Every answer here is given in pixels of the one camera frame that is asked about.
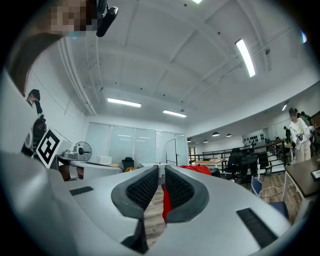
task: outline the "ceiling light fixture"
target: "ceiling light fixture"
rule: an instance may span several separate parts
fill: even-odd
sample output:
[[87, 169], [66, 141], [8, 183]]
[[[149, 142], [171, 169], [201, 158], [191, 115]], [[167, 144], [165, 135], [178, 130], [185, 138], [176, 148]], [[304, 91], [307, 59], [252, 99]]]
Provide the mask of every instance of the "ceiling light fixture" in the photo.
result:
[[306, 37], [305, 33], [303, 33], [302, 31], [301, 31], [301, 33], [302, 33], [302, 42], [305, 43], [306, 41], [308, 41], [307, 37]]
[[242, 55], [246, 68], [248, 69], [249, 76], [253, 77], [256, 74], [256, 72], [255, 72], [254, 64], [252, 63], [248, 48], [245, 44], [245, 41], [243, 39], [239, 39], [238, 41], [235, 42], [235, 45], [238, 47]]
[[179, 114], [179, 113], [168, 111], [168, 110], [164, 110], [162, 113], [173, 115], [173, 116], [177, 116], [177, 117], [181, 117], [181, 118], [187, 117], [185, 114]]
[[119, 103], [119, 104], [123, 104], [123, 105], [128, 105], [128, 106], [132, 106], [132, 107], [141, 107], [140, 103], [135, 103], [135, 102], [131, 102], [131, 101], [126, 101], [126, 100], [121, 100], [121, 99], [115, 99], [115, 98], [107, 98], [108, 102], [111, 103]]
[[284, 106], [283, 106], [283, 108], [282, 108], [282, 111], [284, 111], [284, 110], [286, 109], [288, 103], [289, 103], [289, 100], [287, 100], [287, 101], [285, 102], [285, 104], [284, 104]]

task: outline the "red fabric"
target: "red fabric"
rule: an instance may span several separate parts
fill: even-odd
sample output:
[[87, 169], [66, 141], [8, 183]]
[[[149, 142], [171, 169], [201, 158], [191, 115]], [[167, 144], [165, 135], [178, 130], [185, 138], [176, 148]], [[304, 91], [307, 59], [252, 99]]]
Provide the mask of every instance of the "red fabric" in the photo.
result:
[[[181, 165], [179, 166], [181, 168], [185, 168], [185, 169], [189, 169], [198, 173], [202, 173], [202, 174], [207, 174], [211, 176], [211, 172], [209, 170], [209, 168], [206, 165]], [[171, 202], [170, 202], [170, 197], [169, 197], [169, 193], [166, 189], [166, 185], [164, 185], [164, 189], [163, 189], [163, 212], [162, 212], [162, 217], [164, 219], [164, 222], [166, 222], [167, 220], [167, 214], [168, 212], [170, 212], [172, 210], [171, 208]]]

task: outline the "white box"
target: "white box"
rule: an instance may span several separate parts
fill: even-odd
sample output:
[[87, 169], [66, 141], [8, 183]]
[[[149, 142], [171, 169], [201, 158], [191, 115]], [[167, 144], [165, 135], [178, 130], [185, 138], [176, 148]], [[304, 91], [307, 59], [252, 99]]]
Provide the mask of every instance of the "white box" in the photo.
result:
[[110, 165], [112, 163], [112, 157], [110, 156], [97, 156], [96, 163], [101, 165]]

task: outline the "table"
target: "table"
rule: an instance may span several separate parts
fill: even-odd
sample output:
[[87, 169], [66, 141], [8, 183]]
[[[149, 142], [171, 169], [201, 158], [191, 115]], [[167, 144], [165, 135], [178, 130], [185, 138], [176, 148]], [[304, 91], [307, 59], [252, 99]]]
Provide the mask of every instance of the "table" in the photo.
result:
[[206, 165], [214, 165], [215, 168], [218, 168], [218, 164], [221, 163], [221, 162], [224, 162], [226, 161], [226, 158], [214, 158], [210, 161], [195, 161], [194, 164], [206, 164]]
[[311, 172], [320, 169], [320, 162], [317, 161], [318, 158], [319, 157], [316, 156], [310, 160], [284, 167], [285, 181], [282, 201], [284, 202], [286, 200], [290, 181], [292, 181], [302, 198], [302, 203], [295, 222], [301, 220], [305, 216], [309, 207], [312, 206], [312, 202], [317, 199], [320, 192], [320, 180], [314, 180], [311, 175]]
[[166, 162], [141, 162], [140, 163], [141, 167], [147, 167], [147, 166], [158, 166], [159, 167], [159, 178], [161, 178], [162, 176], [166, 175], [166, 171], [165, 171], [165, 166], [170, 165], [169, 163]]
[[118, 163], [110, 163], [106, 164], [106, 166], [119, 167], [120, 165]]
[[83, 168], [83, 179], [100, 178], [122, 173], [120, 168], [103, 164], [88, 163], [83, 161], [70, 161], [69, 164], [71, 178], [78, 177], [77, 167]]

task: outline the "cap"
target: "cap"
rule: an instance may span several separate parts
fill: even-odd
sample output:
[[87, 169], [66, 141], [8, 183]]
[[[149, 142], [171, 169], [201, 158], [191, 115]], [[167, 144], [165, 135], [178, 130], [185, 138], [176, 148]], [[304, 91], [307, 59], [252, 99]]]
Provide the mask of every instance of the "cap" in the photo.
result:
[[290, 116], [296, 116], [297, 115], [298, 110], [294, 107], [290, 107], [289, 109], [289, 115]]

